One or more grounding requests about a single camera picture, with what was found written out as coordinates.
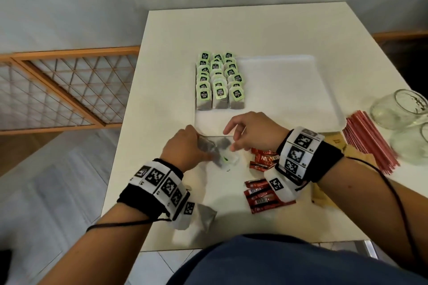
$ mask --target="person's left hand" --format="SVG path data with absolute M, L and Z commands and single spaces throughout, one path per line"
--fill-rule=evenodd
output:
M 195 168 L 202 161 L 212 160 L 211 154 L 198 148 L 198 137 L 198 132 L 191 125 L 179 130 L 166 143 L 160 159 L 173 164 L 182 172 Z

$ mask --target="bundle of red sticks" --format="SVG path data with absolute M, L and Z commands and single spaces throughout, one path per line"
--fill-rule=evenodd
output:
M 274 151 L 251 148 L 251 153 L 254 154 L 254 161 L 249 162 L 249 168 L 259 171 L 266 171 L 272 168 L 280 159 L 280 156 Z
M 391 174 L 400 165 L 397 154 L 389 147 L 366 112 L 358 110 L 346 121 L 343 130 L 346 141 L 362 153 L 371 153 L 384 174 Z
M 271 210 L 272 208 L 277 208 L 280 206 L 294 204 L 296 202 L 282 202 L 278 196 L 276 196 L 268 181 L 264 178 L 246 181 L 245 186 L 248 189 L 243 193 L 247 198 L 247 202 L 252 214 Z

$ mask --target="row of tea bags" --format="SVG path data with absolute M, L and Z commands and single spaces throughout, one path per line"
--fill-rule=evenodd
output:
M 234 54 L 204 51 L 196 62 L 196 109 L 243 109 L 244 79 Z

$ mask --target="human hand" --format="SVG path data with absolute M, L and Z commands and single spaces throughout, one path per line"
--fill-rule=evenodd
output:
M 209 153 L 198 148 L 199 134 L 191 125 L 179 130 L 163 147 L 160 159 L 173 164 L 182 172 L 197 166 L 202 161 L 212 160 Z
M 288 134 L 288 130 L 262 112 L 248 112 L 233 116 L 224 128 L 223 134 L 229 134 L 236 126 L 233 134 L 231 151 L 256 148 L 263 151 L 276 151 Z

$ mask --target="person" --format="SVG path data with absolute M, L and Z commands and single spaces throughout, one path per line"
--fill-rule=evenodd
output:
M 234 116 L 224 134 L 235 128 L 232 151 L 277 150 L 289 131 L 263 113 Z M 210 160 L 198 146 L 193 126 L 181 129 L 163 148 L 161 162 L 181 172 Z M 335 204 L 401 267 L 354 252 L 330 251 L 283 235 L 234 237 L 200 251 L 169 284 L 427 284 L 421 275 L 428 261 L 428 199 L 394 182 L 417 244 L 423 266 L 409 246 L 397 202 L 378 173 L 340 158 L 318 181 Z M 97 223 L 147 220 L 141 210 L 118 202 Z M 48 284 L 124 284 L 151 224 L 94 228 L 68 251 L 42 279 Z

